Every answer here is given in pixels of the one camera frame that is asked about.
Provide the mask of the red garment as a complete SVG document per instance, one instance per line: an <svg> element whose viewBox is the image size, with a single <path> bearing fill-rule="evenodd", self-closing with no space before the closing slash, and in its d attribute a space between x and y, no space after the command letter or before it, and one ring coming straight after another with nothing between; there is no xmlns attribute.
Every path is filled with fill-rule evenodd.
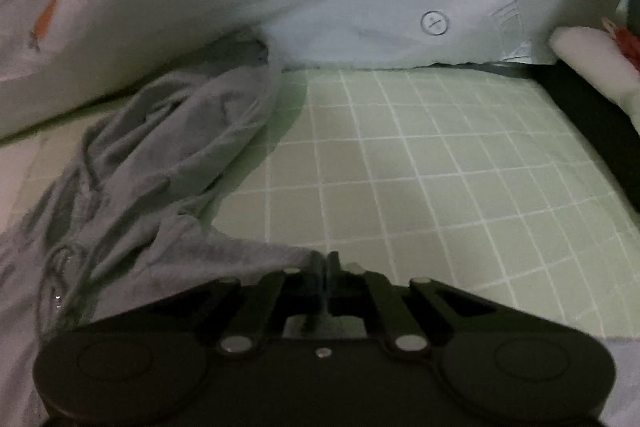
<svg viewBox="0 0 640 427"><path fill-rule="evenodd" d="M640 42L639 38L626 27L616 26L612 20L602 18L602 25L610 35L626 60L640 70Z"/></svg>

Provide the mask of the grey hooded sweatshirt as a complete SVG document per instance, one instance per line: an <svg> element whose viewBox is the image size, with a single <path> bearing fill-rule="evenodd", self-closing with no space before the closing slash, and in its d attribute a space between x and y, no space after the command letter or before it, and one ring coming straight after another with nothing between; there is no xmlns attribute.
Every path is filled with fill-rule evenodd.
<svg viewBox="0 0 640 427"><path fill-rule="evenodd" d="M1 236L1 421L35 426L32 381L54 335L218 277L255 283L316 267L308 248L234 239L206 227L226 169L277 103L279 54L216 42L98 121L61 176Z"/></svg>

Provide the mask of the green checked bed sheet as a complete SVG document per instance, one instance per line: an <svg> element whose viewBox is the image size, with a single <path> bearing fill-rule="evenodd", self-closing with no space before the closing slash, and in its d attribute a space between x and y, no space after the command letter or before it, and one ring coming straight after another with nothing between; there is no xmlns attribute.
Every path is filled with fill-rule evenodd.
<svg viewBox="0 0 640 427"><path fill-rule="evenodd" d="M604 337L639 332L639 219L537 83L481 72L291 72L269 117L191 179L196 201L83 267L108 314L338 251Z"/></svg>

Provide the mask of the white folded cloth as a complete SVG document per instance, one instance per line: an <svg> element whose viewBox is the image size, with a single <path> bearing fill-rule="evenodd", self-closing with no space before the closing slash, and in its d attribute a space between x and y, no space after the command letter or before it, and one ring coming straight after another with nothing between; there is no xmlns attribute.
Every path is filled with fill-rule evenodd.
<svg viewBox="0 0 640 427"><path fill-rule="evenodd" d="M623 109L639 130L639 71L605 30L559 27L552 32L549 46L574 72Z"/></svg>

